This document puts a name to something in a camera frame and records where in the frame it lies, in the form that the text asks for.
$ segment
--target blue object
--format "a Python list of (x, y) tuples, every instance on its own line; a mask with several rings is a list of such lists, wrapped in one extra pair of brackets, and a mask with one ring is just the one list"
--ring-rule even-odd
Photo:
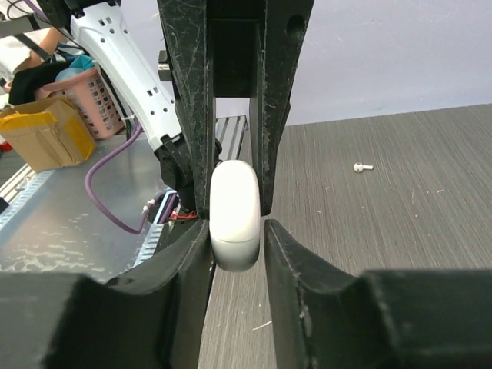
[(94, 68), (94, 62), (92, 58), (87, 55), (79, 55), (71, 64), (70, 68), (82, 68), (83, 71), (87, 71), (90, 68)]
[(82, 73), (84, 69), (82, 68), (67, 68), (62, 70), (60, 73), (56, 75), (55, 82), (64, 81), (65, 79), (69, 79), (75, 77), (79, 73)]

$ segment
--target black cloth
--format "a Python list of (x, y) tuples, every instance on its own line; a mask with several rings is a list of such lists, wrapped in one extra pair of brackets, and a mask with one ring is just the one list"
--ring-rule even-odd
[(48, 83), (55, 81), (58, 73), (70, 66), (70, 61), (54, 61), (38, 67), (25, 69), (15, 73), (12, 88), (8, 97), (10, 105), (20, 105), (34, 102), (35, 91)]

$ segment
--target metal table surface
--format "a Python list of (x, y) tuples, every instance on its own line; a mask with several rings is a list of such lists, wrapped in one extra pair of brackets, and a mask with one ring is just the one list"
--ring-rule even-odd
[[(140, 235), (124, 232), (99, 213), (84, 188), (87, 170), (124, 140), (103, 141), (84, 164), (48, 177), (0, 231), (1, 271), (80, 271), (105, 280), (131, 266), (148, 224)], [(93, 188), (123, 222), (137, 224), (142, 206), (165, 189), (145, 138), (107, 163)]]

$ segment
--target wood grain surface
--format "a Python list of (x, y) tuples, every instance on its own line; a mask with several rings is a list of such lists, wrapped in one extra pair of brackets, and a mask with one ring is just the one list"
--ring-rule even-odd
[[(355, 173), (357, 161), (374, 170)], [(352, 274), (490, 268), (491, 162), (490, 105), (287, 127), (271, 216)], [(218, 271), (200, 368), (275, 369), (269, 321), (263, 256)]]

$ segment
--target purple cable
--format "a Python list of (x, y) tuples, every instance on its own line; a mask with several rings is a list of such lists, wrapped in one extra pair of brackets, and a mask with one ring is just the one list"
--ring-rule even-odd
[(87, 174), (85, 175), (85, 191), (87, 192), (87, 195), (90, 197), (92, 202), (95, 204), (95, 206), (99, 209), (99, 211), (106, 216), (110, 221), (115, 223), (117, 226), (119, 226), (122, 230), (127, 231), (128, 233), (131, 234), (140, 234), (141, 230), (144, 228), (144, 223), (145, 219), (147, 217), (148, 210), (143, 211), (141, 215), (140, 222), (138, 224), (137, 228), (132, 228), (122, 221), (120, 221), (118, 218), (116, 218), (113, 213), (111, 213), (99, 200), (99, 198), (96, 196), (94, 193), (94, 190), (92, 189), (92, 177), (94, 177), (94, 174), (96, 171), (98, 171), (104, 164), (106, 164), (108, 161), (113, 159), (116, 155), (120, 154), (123, 152), (126, 148), (128, 148), (131, 144), (133, 144), (138, 136), (142, 133), (142, 128), (139, 124), (136, 124), (137, 127), (135, 131), (133, 132), (133, 135), (126, 141), (122, 146), (117, 148), (116, 150), (110, 152), (108, 155), (104, 156), (103, 159), (98, 161), (97, 163), (94, 164), (94, 166), (89, 169)]
[(159, 224), (164, 224), (168, 220), (169, 216), (171, 215), (172, 211), (175, 208), (175, 202), (177, 197), (178, 196), (176, 194), (172, 194), (171, 196), (169, 196), (168, 203), (166, 204), (166, 207), (162, 212), (161, 218), (159, 219), (158, 222)]
[(47, 20), (45, 13), (42, 12), (31, 0), (24, 0), (24, 3), (40, 18)]

